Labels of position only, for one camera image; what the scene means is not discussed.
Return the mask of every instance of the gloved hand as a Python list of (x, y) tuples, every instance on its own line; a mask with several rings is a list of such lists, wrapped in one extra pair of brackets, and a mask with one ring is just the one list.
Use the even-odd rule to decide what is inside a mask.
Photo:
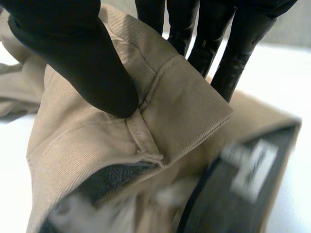
[(129, 117), (134, 83), (98, 18), (100, 0), (0, 0), (16, 38), (65, 77), (94, 107)]
[[(233, 18), (230, 38), (211, 86), (229, 102), (255, 46), (276, 18), (297, 0), (200, 0), (197, 37), (189, 63), (205, 78), (224, 33)], [(138, 18), (160, 34), (165, 0), (135, 0)], [(198, 9), (198, 0), (167, 0), (171, 25), (168, 41), (186, 55)]]

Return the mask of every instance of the beige fabric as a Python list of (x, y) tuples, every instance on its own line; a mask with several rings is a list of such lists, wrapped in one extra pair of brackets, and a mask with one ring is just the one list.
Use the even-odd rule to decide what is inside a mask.
[[(158, 167), (107, 193), (98, 204), (138, 195), (136, 232), (170, 232), (174, 211), (154, 205), (150, 196), (155, 190), (200, 173), (230, 141), (286, 125), (297, 125), (299, 130), (298, 119), (241, 93), (232, 98), (232, 120), (222, 126), (231, 109), (169, 43), (110, 6), (102, 5), (100, 18), (136, 83), (140, 108), (128, 119), (115, 119), (86, 103), (47, 67), (27, 153), (33, 188), (28, 233), (37, 233), (51, 207), (98, 169), (138, 161)], [(22, 50), (18, 47), (15, 54)], [(39, 77), (43, 78), (35, 72), (30, 79), (40, 83)]]
[(38, 111), (44, 91), (46, 63), (13, 36), (7, 24), (8, 17), (9, 13), (3, 10), (0, 15), (0, 40), (23, 67), (17, 72), (0, 71), (0, 117), (8, 113)]
[[(100, 168), (158, 164), (128, 185), (139, 183), (170, 167), (231, 115), (218, 93), (154, 30), (110, 6), (102, 7), (100, 18), (141, 105), (129, 119), (114, 119), (47, 67), (27, 155), (33, 187), (29, 233), (39, 230), (52, 205)], [(112, 198), (123, 188), (107, 194)]]

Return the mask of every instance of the gray background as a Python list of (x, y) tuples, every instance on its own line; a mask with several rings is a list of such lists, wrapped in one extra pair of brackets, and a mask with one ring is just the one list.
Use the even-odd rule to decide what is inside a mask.
[[(137, 17), (134, 0), (102, 0), (102, 2)], [(165, 22), (164, 31), (168, 32), (170, 27), (167, 12)], [(278, 18), (262, 42), (311, 48), (311, 0), (298, 0), (286, 14)]]

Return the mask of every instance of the white surface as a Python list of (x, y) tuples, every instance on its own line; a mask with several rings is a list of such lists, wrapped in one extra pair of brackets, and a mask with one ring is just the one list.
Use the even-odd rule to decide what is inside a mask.
[[(225, 43), (211, 67), (217, 69)], [(14, 64), (0, 45), (0, 63)], [(303, 118), (296, 149), (286, 169), (267, 233), (311, 233), (311, 51), (257, 47), (238, 89)], [(0, 124), (1, 232), (25, 232), (31, 210), (31, 181), (26, 163), (33, 115)]]

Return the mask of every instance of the label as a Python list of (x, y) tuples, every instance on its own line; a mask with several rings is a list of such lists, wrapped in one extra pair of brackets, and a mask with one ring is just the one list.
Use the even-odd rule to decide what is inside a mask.
[(260, 140), (251, 151), (245, 146), (232, 144), (222, 153), (222, 159), (240, 168), (230, 190), (255, 203), (277, 156), (278, 147)]

